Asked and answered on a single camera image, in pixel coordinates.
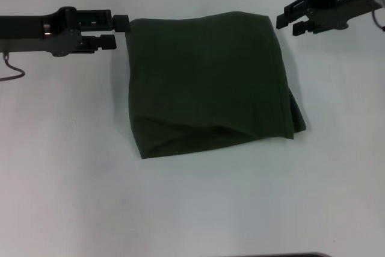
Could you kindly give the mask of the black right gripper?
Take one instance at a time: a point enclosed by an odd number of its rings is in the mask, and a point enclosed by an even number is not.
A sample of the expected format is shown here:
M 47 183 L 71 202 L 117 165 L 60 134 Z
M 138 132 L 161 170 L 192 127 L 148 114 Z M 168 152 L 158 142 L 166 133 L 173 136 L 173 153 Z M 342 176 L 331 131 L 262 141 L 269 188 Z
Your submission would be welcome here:
M 374 24 L 379 29 L 375 11 L 382 8 L 382 0 L 296 0 L 284 8 L 283 14 L 276 19 L 276 28 L 282 29 L 299 18 L 306 16 L 307 21 L 293 24 L 292 35 L 305 33 L 318 34 L 326 30 L 344 30 L 352 18 L 371 14 Z

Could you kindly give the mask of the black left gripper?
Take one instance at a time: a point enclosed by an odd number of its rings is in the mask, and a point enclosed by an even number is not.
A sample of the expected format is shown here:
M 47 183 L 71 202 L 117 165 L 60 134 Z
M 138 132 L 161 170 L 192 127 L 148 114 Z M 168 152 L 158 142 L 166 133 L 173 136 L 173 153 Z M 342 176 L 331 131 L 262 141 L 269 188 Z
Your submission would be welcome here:
M 1 52 L 49 52 L 63 57 L 78 48 L 79 54 L 99 49 L 115 50 L 114 35 L 85 36 L 83 32 L 130 31 L 127 15 L 112 15 L 110 10 L 76 10 L 63 7 L 44 16 L 1 16 Z

